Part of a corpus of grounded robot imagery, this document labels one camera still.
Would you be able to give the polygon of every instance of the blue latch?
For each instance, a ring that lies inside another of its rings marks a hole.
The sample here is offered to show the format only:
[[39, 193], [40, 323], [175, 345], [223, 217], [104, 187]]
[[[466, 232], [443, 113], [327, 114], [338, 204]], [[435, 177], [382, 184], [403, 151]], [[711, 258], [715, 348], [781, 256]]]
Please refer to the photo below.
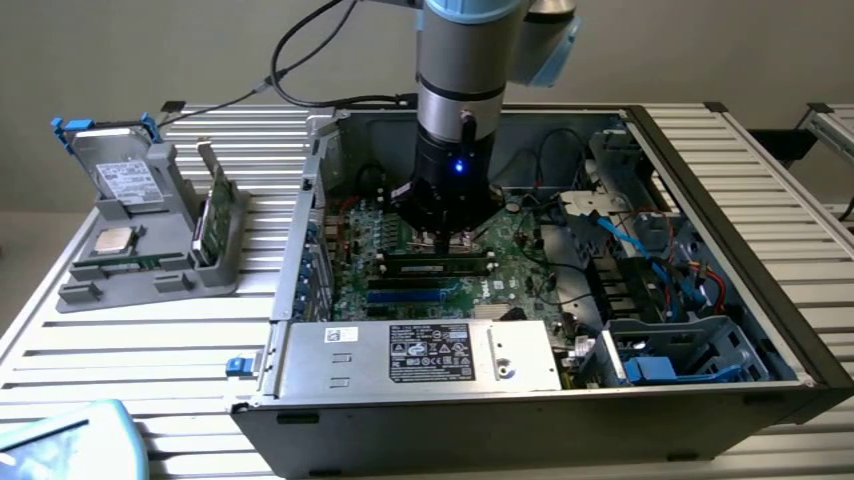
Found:
[[227, 377], [251, 377], [252, 365], [255, 360], [246, 357], [235, 357], [226, 363], [226, 376]]
[[143, 127], [148, 131], [148, 135], [151, 135], [151, 141], [154, 143], [163, 143], [163, 138], [160, 137], [160, 130], [158, 129], [158, 124], [155, 123], [155, 119], [148, 115], [148, 113], [143, 113], [139, 121], [143, 124]]
[[63, 144], [63, 148], [68, 152], [68, 155], [73, 155], [75, 151], [71, 149], [71, 144], [68, 143], [68, 139], [65, 138], [65, 130], [63, 130], [63, 119], [61, 119], [61, 117], [55, 117], [53, 120], [51, 120], [51, 128], [52, 128], [52, 131], [53, 131], [53, 135], [56, 136], [56, 139], [59, 140], [59, 143]]
[[95, 120], [91, 118], [81, 118], [77, 120], [68, 120], [65, 124], [67, 132], [83, 132], [95, 126]]
[[623, 363], [633, 385], [673, 385], [677, 383], [729, 383], [739, 379], [742, 367], [730, 365], [718, 373], [677, 375], [667, 357], [635, 357]]

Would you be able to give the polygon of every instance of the light blue object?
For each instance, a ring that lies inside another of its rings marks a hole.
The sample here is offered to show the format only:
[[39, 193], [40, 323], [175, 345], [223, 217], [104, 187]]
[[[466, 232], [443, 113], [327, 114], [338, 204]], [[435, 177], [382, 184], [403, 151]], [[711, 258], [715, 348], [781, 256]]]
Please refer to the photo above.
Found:
[[[643, 255], [643, 258], [647, 258], [647, 259], [650, 258], [650, 252], [646, 251], [646, 247], [643, 246], [643, 243], [641, 243], [641, 240], [638, 240], [637, 238], [633, 238], [629, 235], [626, 235], [614, 226], [614, 224], [609, 221], [607, 218], [599, 217], [599, 219], [597, 220], [597, 223], [599, 224], [599, 226], [602, 228], [605, 228], [609, 232], [611, 232], [611, 234], [617, 238], [619, 238], [621, 240], [629, 242], [635, 247], [638, 252], [641, 252], [641, 255]], [[655, 274], [661, 277], [661, 279], [665, 281], [665, 283], [667, 283], [669, 282], [667, 272], [665, 272], [665, 270], [662, 269], [661, 265], [653, 264], [653, 271], [655, 271]]]
[[226, 376], [251, 377], [254, 364], [255, 361], [251, 358], [235, 357], [230, 359], [226, 363]]
[[682, 287], [682, 291], [687, 292], [691, 295], [691, 300], [694, 300], [698, 303], [706, 303], [706, 296], [699, 290], [694, 288], [694, 284], [689, 277], [685, 277], [682, 279], [681, 287]]
[[0, 452], [0, 478], [148, 478], [143, 439], [118, 400], [4, 433]]
[[81, 118], [77, 120], [68, 120], [65, 124], [67, 132], [83, 132], [95, 126], [95, 120], [91, 118]]
[[63, 148], [68, 152], [68, 155], [73, 155], [75, 150], [71, 148], [71, 144], [68, 143], [68, 139], [65, 138], [65, 130], [63, 130], [61, 117], [53, 117], [53, 120], [51, 120], [51, 130], [53, 131], [53, 136], [57, 138], [59, 143], [63, 144]]
[[139, 121], [143, 123], [143, 127], [148, 131], [148, 135], [151, 135], [151, 141], [154, 143], [163, 143], [163, 138], [160, 137], [160, 129], [158, 129], [158, 124], [155, 123], [155, 119], [148, 113], [143, 113]]
[[623, 363], [633, 385], [673, 385], [679, 383], [729, 383], [738, 381], [741, 367], [730, 365], [717, 373], [677, 375], [667, 357], [635, 357]]
[[427, 0], [426, 4], [446, 20], [479, 25], [510, 15], [522, 0]]
[[555, 82], [558, 81], [558, 77], [561, 76], [561, 72], [563, 71], [563, 67], [566, 65], [566, 61], [570, 58], [570, 53], [573, 53], [573, 46], [575, 45], [575, 37], [578, 35], [578, 29], [582, 26], [582, 19], [575, 17], [570, 22], [570, 28], [567, 30], [566, 38], [558, 45], [549, 55], [543, 66], [539, 71], [534, 75], [528, 86], [531, 87], [554, 87]]

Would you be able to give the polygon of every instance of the black cable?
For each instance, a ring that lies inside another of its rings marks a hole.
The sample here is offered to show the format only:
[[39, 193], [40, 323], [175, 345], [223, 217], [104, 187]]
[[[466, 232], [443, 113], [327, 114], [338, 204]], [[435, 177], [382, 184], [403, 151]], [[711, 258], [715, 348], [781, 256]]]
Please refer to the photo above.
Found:
[[[539, 142], [539, 147], [537, 148], [537, 178], [534, 179], [534, 185], [537, 188], [539, 188], [539, 186], [542, 185], [545, 178], [543, 178], [543, 152], [546, 150], [546, 143], [549, 142], [549, 139], [553, 137], [553, 135], [558, 134], [558, 133], [569, 133], [573, 138], [575, 139], [575, 141], [578, 142], [578, 170], [581, 170], [581, 168], [583, 168], [585, 165], [585, 139], [582, 138], [582, 136], [579, 135], [579, 133], [571, 129], [570, 127], [561, 127], [561, 128], [555, 128], [554, 130], [551, 130], [546, 136], [543, 137], [543, 139]], [[575, 177], [578, 176], [578, 171], [575, 172], [574, 178], [571, 179], [571, 181], [575, 181]]]
[[504, 175], [507, 173], [507, 171], [512, 167], [512, 165], [516, 162], [516, 160], [519, 159], [519, 157], [522, 157], [523, 153], [528, 154], [531, 156], [531, 158], [534, 158], [534, 160], [537, 160], [537, 152], [534, 151], [534, 149], [522, 148], [522, 149], [516, 150], [515, 153], [512, 154], [512, 156], [510, 157], [510, 160], [507, 160], [507, 163], [504, 164], [504, 168], [502, 168], [500, 172], [498, 172], [495, 174], [495, 176], [492, 177], [492, 180], [490, 181], [490, 183], [498, 183], [499, 182], [499, 180], [502, 178], [502, 175]]
[[[538, 205], [537, 208], [541, 208], [546, 206], [546, 204], [543, 205]], [[524, 220], [528, 216], [528, 214], [531, 213], [531, 210], [528, 210], [523, 215], [522, 218], [519, 219], [519, 225], [516, 225], [516, 231], [512, 234], [512, 241], [515, 243], [516, 241], [516, 237], [519, 236], [519, 232], [522, 231], [522, 224], [524, 223]], [[550, 262], [547, 260], [539, 260], [537, 258], [534, 258], [526, 251], [524, 248], [522, 247], [522, 245], [519, 245], [516, 243], [516, 247], [519, 248], [519, 252], [522, 253], [522, 256], [524, 258], [527, 258], [531, 262], [537, 263], [539, 266], [542, 267], [565, 267], [565, 268], [571, 268], [573, 270], [581, 272], [581, 273], [586, 273], [585, 269], [575, 266], [575, 265], [570, 265], [569, 263], [557, 263], [557, 262]]]
[[222, 103], [219, 105], [215, 105], [212, 107], [207, 107], [203, 108], [202, 110], [196, 110], [194, 112], [186, 113], [183, 115], [179, 115], [175, 118], [170, 118], [168, 120], [164, 120], [163, 122], [160, 122], [158, 124], [158, 128], [166, 127], [167, 125], [184, 120], [188, 117], [194, 117], [196, 115], [202, 115], [203, 113], [208, 113], [212, 112], [214, 110], [219, 110], [220, 108], [226, 108], [226, 107], [231, 107], [234, 104], [240, 103], [242, 101], [244, 101], [247, 98], [250, 98], [252, 95], [255, 95], [258, 93], [258, 90], [252, 90], [250, 93], [247, 93], [246, 95], [243, 95], [242, 97], [235, 98], [234, 100]]
[[366, 163], [364, 165], [362, 165], [359, 167], [359, 170], [356, 170], [355, 188], [356, 194], [363, 196], [372, 196], [376, 194], [376, 192], [366, 191], [364, 185], [362, 184], [362, 177], [368, 170], [376, 170], [380, 173], [383, 183], [386, 183], [386, 169], [383, 168], [383, 166], [379, 163]]
[[849, 208], [845, 209], [845, 212], [839, 216], [839, 221], [845, 222], [851, 216], [851, 212], [854, 212], [854, 197], [851, 197], [851, 202], [849, 203]]
[[583, 295], [579, 295], [579, 296], [578, 296], [578, 297], [575, 297], [575, 298], [569, 299], [566, 302], [550, 302], [549, 300], [546, 300], [546, 299], [542, 297], [542, 295], [541, 295], [541, 294], [542, 294], [542, 292], [537, 292], [537, 299], [538, 299], [541, 302], [543, 302], [546, 305], [551, 305], [553, 307], [559, 307], [559, 306], [562, 306], [562, 305], [566, 305], [567, 303], [578, 302], [578, 301], [579, 301], [579, 300], [582, 300], [583, 298], [593, 297], [593, 293], [586, 293], [586, 294], [583, 294]]
[[303, 58], [300, 61], [298, 61], [291, 67], [279, 70], [279, 56], [282, 55], [282, 50], [284, 49], [286, 44], [288, 43], [288, 41], [291, 40], [294, 35], [296, 35], [296, 33], [303, 29], [303, 27], [306, 25], [308, 25], [308, 23], [311, 23], [312, 20], [315, 20], [320, 15], [323, 15], [339, 3], [342, 3], [342, 1], [343, 0], [331, 0], [330, 2], [323, 4], [320, 6], [320, 8], [318, 8], [314, 12], [311, 12], [306, 16], [306, 18], [303, 18], [296, 23], [296, 25], [294, 25], [294, 27], [291, 27], [291, 29], [286, 32], [286, 34], [279, 39], [279, 43], [276, 44], [276, 48], [274, 49], [274, 52], [272, 52], [272, 58], [270, 59], [270, 77], [268, 78], [271, 80], [272, 88], [276, 91], [276, 93], [279, 94], [279, 96], [287, 102], [290, 102], [294, 105], [298, 105], [300, 107], [306, 107], [306, 108], [343, 107], [346, 105], [351, 105], [354, 103], [363, 103], [363, 102], [391, 102], [391, 103], [396, 103], [396, 104], [404, 103], [407, 101], [408, 95], [395, 95], [395, 96], [388, 96], [388, 95], [362, 95], [362, 96], [356, 96], [356, 97], [340, 98], [338, 100], [327, 100], [327, 101], [323, 101], [323, 102], [314, 102], [314, 101], [300, 100], [299, 98], [291, 96], [284, 91], [284, 89], [282, 88], [282, 85], [280, 85], [282, 78], [288, 73], [291, 73], [291, 71], [294, 71], [294, 69], [296, 67], [299, 67], [303, 63], [306, 63], [306, 61], [308, 61], [308, 59], [311, 57], [314, 57], [316, 55], [316, 53], [320, 51], [320, 49], [323, 47], [326, 47], [328, 45], [328, 43], [332, 41], [332, 39], [338, 35], [338, 32], [340, 32], [344, 24], [347, 23], [347, 19], [350, 18], [350, 14], [352, 13], [352, 10], [354, 10], [354, 8], [356, 6], [358, 0], [352, 0], [352, 2], [350, 4], [350, 7], [347, 8], [347, 12], [344, 13], [344, 16], [342, 17], [342, 20], [340, 20], [340, 22], [338, 23], [338, 25], [335, 27], [335, 30], [332, 30], [332, 33], [326, 38], [326, 40], [322, 42], [320, 46], [318, 48], [315, 48], [315, 50], [306, 56], [306, 58]]

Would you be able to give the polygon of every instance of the wire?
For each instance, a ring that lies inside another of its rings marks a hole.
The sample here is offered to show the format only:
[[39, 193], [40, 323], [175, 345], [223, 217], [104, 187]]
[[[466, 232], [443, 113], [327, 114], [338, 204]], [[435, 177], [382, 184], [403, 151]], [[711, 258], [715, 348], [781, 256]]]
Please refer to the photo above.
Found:
[[[543, 206], [551, 206], [550, 205], [551, 202], [549, 202], [547, 204], [541, 204], [537, 206], [537, 208], [542, 208]], [[519, 236], [519, 232], [522, 231], [522, 224], [524, 223], [524, 220], [527, 219], [528, 215], [531, 214], [532, 210], [527, 210], [524, 212], [524, 214], [522, 215], [522, 218], [519, 219], [519, 225], [516, 225], [516, 231], [512, 234], [512, 239], [514, 239], [514, 243], [515, 243], [515, 239]], [[537, 263], [539, 266], [542, 267], [565, 267], [565, 268], [571, 268], [573, 270], [581, 272], [581, 273], [586, 273], [585, 269], [582, 267], [578, 267], [575, 265], [571, 265], [569, 263], [557, 263], [557, 262], [550, 262], [547, 260], [541, 260], [534, 258], [526, 251], [524, 248], [522, 247], [522, 245], [519, 245], [518, 243], [515, 244], [516, 248], [519, 249], [519, 253], [522, 253], [522, 256], [524, 258], [527, 258], [531, 262]]]
[[665, 212], [662, 212], [661, 210], [658, 210], [655, 208], [651, 208], [651, 207], [641, 207], [637, 210], [634, 210], [633, 212], [630, 212], [629, 215], [626, 215], [623, 217], [623, 219], [619, 221], [619, 223], [617, 225], [614, 225], [614, 226], [619, 227], [623, 223], [626, 223], [626, 220], [629, 220], [630, 218], [638, 216], [642, 213], [657, 213], [665, 218], [665, 223], [667, 224], [667, 230], [669, 230], [669, 238], [667, 238], [669, 256], [667, 256], [667, 260], [670, 261], [670, 263], [673, 263], [674, 258], [675, 258], [675, 254], [677, 254], [677, 249], [675, 249], [675, 229], [673, 228], [673, 223], [670, 222], [670, 217], [667, 216], [667, 214]]
[[543, 302], [546, 305], [551, 305], [553, 307], [561, 307], [561, 306], [566, 305], [567, 303], [578, 302], [579, 300], [582, 300], [583, 298], [587, 298], [587, 297], [593, 297], [593, 293], [586, 293], [583, 295], [579, 295], [575, 298], [570, 298], [566, 302], [550, 302], [549, 300], [546, 300], [542, 297], [542, 292], [541, 291], [537, 292], [537, 299], [541, 302]]
[[190, 117], [195, 117], [196, 115], [202, 115], [203, 113], [208, 113], [212, 112], [214, 110], [220, 110], [226, 107], [231, 107], [232, 105], [235, 105], [236, 103], [240, 103], [242, 101], [244, 101], [246, 99], [248, 99], [252, 95], [255, 95], [259, 92], [258, 89], [252, 90], [250, 93], [247, 93], [246, 95], [235, 98], [234, 100], [226, 102], [226, 103], [220, 103], [219, 105], [215, 105], [212, 107], [207, 107], [203, 108], [202, 110], [196, 110], [194, 112], [186, 113], [183, 115], [179, 115], [175, 118], [170, 118], [168, 120], [164, 120], [163, 122], [160, 122], [158, 124], [158, 128], [166, 127], [167, 125], [171, 125], [172, 123], [184, 120], [186, 118]]
[[[551, 130], [546, 136], [543, 137], [543, 139], [539, 142], [539, 147], [537, 148], [537, 169], [535, 169], [535, 173], [534, 173], [534, 188], [539, 188], [543, 185], [545, 182], [545, 178], [543, 178], [543, 152], [546, 150], [546, 143], [549, 142], [549, 139], [558, 133], [569, 133], [573, 138], [575, 139], [575, 141], [578, 142], [578, 170], [581, 170], [583, 168], [585, 165], [585, 139], [582, 138], [582, 136], [579, 135], [579, 133], [571, 129], [570, 127], [561, 127], [561, 128], [555, 128], [554, 130]], [[575, 175], [573, 176], [573, 181], [575, 181], [575, 177], [578, 177], [578, 171], [575, 172]]]
[[364, 165], [362, 165], [359, 167], [359, 170], [356, 170], [355, 188], [356, 188], [356, 194], [366, 195], [366, 196], [371, 196], [376, 193], [376, 192], [366, 191], [364, 185], [362, 183], [362, 177], [364, 176], [368, 170], [376, 170], [382, 176], [383, 184], [386, 183], [386, 168], [383, 168], [383, 166], [379, 163], [366, 163]]
[[849, 208], [845, 209], [842, 215], [839, 215], [839, 221], [845, 222], [851, 216], [851, 212], [854, 212], [854, 197], [851, 197], [851, 201], [849, 203]]
[[[701, 268], [699, 263], [689, 262], [689, 268], [693, 271], [699, 272], [699, 268]], [[714, 313], [721, 313], [723, 311], [723, 302], [726, 300], [726, 282], [723, 281], [723, 278], [721, 278], [721, 275], [713, 272], [709, 267], [707, 267], [706, 274], [709, 275], [709, 278], [711, 278], [711, 280], [718, 285], [718, 298], [715, 299], [715, 303], [713, 304], [714, 305], [713, 311]]]
[[502, 170], [492, 176], [491, 183], [499, 183], [499, 180], [500, 180], [502, 176], [511, 169], [514, 163], [516, 162], [516, 159], [522, 156], [522, 154], [530, 155], [531, 158], [534, 158], [537, 160], [537, 152], [532, 149], [522, 148], [522, 149], [516, 150], [515, 153], [512, 154], [512, 156], [510, 157], [510, 160], [507, 160], [507, 163], [504, 164], [504, 167], [502, 168]]
[[352, 0], [352, 2], [350, 3], [350, 7], [347, 7], [347, 11], [344, 12], [344, 16], [342, 17], [338, 25], [335, 26], [335, 29], [332, 30], [332, 33], [327, 36], [326, 40], [323, 40], [320, 45], [312, 50], [312, 52], [308, 55], [306, 55], [306, 57], [303, 57], [303, 59], [300, 59], [296, 63], [294, 63], [294, 65], [291, 65], [290, 67], [279, 70], [279, 56], [282, 55], [282, 50], [284, 49], [284, 46], [287, 45], [287, 43], [291, 40], [291, 38], [294, 37], [294, 35], [296, 35], [296, 33], [303, 29], [303, 27], [306, 27], [306, 25], [308, 25], [320, 15], [323, 15], [327, 11], [330, 11], [342, 2], [343, 2], [343, 0], [331, 0], [330, 2], [323, 4], [314, 12], [311, 12], [306, 16], [306, 18], [303, 18], [296, 23], [296, 25], [294, 25], [291, 27], [291, 29], [286, 32], [286, 34], [279, 39], [279, 43], [276, 43], [276, 47], [275, 47], [274, 52], [272, 52], [272, 57], [270, 59], [270, 77], [268, 77], [268, 79], [270, 79], [272, 88], [276, 91], [276, 93], [279, 94], [279, 96], [287, 102], [290, 102], [294, 105], [298, 105], [300, 107], [306, 107], [306, 108], [342, 107], [342, 106], [346, 106], [346, 105], [351, 105], [354, 103], [363, 103], [363, 102], [391, 102], [391, 103], [396, 103], [396, 104], [404, 103], [407, 101], [408, 95], [395, 95], [395, 96], [388, 96], [388, 95], [362, 95], [362, 96], [356, 96], [356, 97], [340, 98], [338, 100], [327, 100], [327, 101], [322, 101], [322, 102], [307, 101], [307, 100], [300, 100], [299, 98], [296, 98], [292, 95], [290, 95], [284, 91], [284, 88], [282, 88], [282, 84], [280, 84], [282, 78], [288, 73], [291, 73], [294, 71], [294, 69], [296, 69], [300, 65], [303, 65], [320, 52], [323, 47], [326, 47], [330, 44], [330, 42], [332, 41], [332, 39], [335, 38], [335, 36], [340, 32], [342, 28], [344, 27], [344, 24], [347, 23], [347, 20], [350, 19], [350, 14], [352, 13], [352, 11], [355, 9], [356, 3], [359, 2], [359, 0]]

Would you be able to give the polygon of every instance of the blue drive bracket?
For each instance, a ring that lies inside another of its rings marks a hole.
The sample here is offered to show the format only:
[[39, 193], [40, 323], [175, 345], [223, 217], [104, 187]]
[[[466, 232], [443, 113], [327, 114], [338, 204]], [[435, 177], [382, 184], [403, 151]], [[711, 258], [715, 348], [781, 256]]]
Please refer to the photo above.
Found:
[[0, 455], [0, 478], [148, 478], [143, 439], [119, 400], [4, 433]]
[[51, 120], [51, 130], [56, 136], [59, 142], [63, 144], [63, 148], [69, 155], [75, 155], [75, 150], [71, 147], [71, 140], [73, 136], [69, 133], [85, 132], [87, 130], [103, 129], [103, 128], [119, 128], [119, 127], [143, 127], [146, 133], [151, 137], [154, 143], [163, 143], [163, 137], [160, 136], [160, 129], [158, 123], [148, 113], [143, 113], [139, 122], [105, 122], [97, 123], [91, 118], [81, 118], [76, 120], [68, 120], [68, 123], [63, 126], [63, 118], [55, 117]]
[[667, 357], [635, 357], [623, 363], [626, 377], [633, 385], [675, 385], [695, 383], [730, 383], [738, 381], [742, 367], [730, 365], [717, 373], [677, 375]]

